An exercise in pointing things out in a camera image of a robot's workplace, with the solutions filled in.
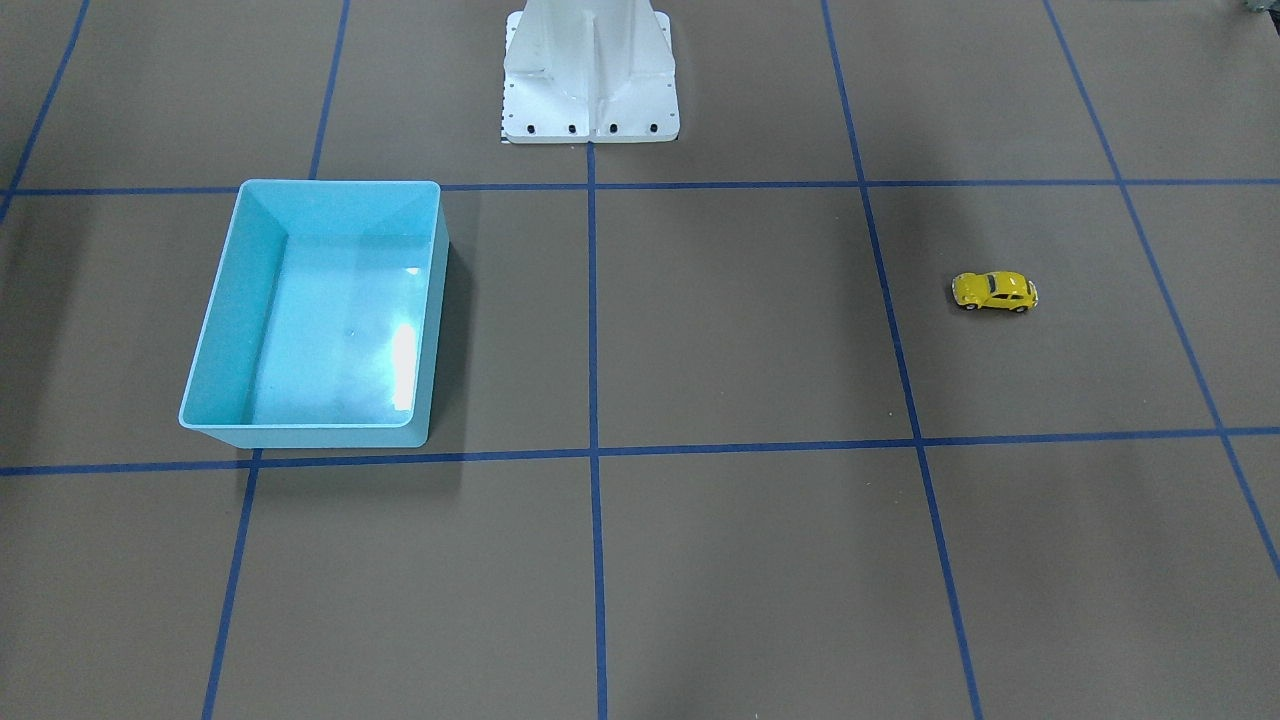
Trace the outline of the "yellow beetle toy car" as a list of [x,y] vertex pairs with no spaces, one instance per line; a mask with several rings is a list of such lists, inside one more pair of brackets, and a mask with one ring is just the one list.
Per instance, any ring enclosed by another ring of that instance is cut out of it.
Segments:
[[966,311],[1028,313],[1039,304],[1036,283],[1018,272],[965,272],[951,279],[950,288],[954,302]]

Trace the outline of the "light blue plastic bin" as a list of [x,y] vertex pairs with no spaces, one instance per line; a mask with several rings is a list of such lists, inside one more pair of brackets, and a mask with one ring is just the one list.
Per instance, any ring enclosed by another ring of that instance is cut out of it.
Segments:
[[248,179],[178,413],[237,448],[417,448],[451,240],[433,181]]

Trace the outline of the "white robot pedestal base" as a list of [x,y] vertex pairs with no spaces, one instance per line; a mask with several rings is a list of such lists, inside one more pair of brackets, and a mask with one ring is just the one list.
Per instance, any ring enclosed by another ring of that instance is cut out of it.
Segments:
[[652,3],[527,1],[504,32],[502,141],[677,140],[672,24]]

